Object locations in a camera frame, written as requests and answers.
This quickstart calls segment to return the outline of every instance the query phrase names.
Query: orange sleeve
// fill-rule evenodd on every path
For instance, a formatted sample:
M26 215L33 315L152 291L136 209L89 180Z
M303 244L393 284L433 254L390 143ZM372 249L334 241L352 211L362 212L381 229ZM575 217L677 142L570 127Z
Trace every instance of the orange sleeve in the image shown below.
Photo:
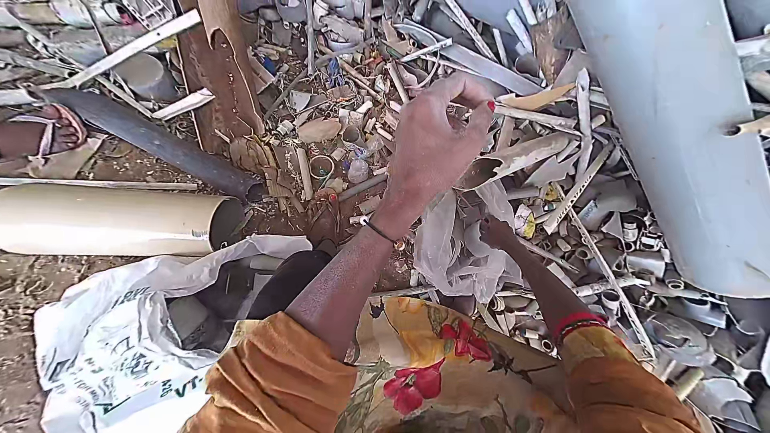
M606 327L564 339L567 392L581 431L695 433L700 423L674 391L645 370Z
M212 366L206 375L212 397L181 431L333 431L356 374L280 312Z

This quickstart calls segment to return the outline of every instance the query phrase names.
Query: hand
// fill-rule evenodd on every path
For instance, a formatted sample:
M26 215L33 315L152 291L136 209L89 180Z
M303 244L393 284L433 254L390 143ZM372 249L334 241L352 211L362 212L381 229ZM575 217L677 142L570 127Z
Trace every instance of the hand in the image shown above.
M494 216L489 215L481 220L479 231L481 232L481 240L492 248L506 250L521 245L516 238L514 229L508 223L504 223Z
M447 118L453 99L473 109L466 126L452 125ZM407 230L438 193L451 188L478 156L487 142L493 111L492 95L464 72L435 82L406 104L396 129L387 190L375 213L380 218L373 223L391 226L383 230L394 238L402 236L399 232ZM385 210L397 215L397 220L386 218Z

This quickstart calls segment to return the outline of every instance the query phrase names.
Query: white pvc pipe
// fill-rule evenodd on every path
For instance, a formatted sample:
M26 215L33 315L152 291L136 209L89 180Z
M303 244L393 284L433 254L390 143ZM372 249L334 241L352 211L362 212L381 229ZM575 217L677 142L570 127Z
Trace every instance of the white pvc pipe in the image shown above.
M0 190L0 249L19 254L199 256L243 218L227 196L30 183Z

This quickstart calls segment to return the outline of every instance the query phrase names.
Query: black pants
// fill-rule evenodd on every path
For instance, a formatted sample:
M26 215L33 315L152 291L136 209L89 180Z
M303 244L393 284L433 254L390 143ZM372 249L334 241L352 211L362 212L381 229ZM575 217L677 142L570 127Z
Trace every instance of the black pants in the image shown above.
M332 257L322 250L289 256L265 283L246 318L262 320L284 311L330 261Z

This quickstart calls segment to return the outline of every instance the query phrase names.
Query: large white pipe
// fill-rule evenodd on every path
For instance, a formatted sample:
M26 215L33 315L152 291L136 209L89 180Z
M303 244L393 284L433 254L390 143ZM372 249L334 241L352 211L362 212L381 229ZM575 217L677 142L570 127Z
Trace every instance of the large white pipe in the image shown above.
M218 250L242 218L227 196L30 183L0 190L0 250L199 256Z
M770 297L770 176L722 0L569 0L680 275Z

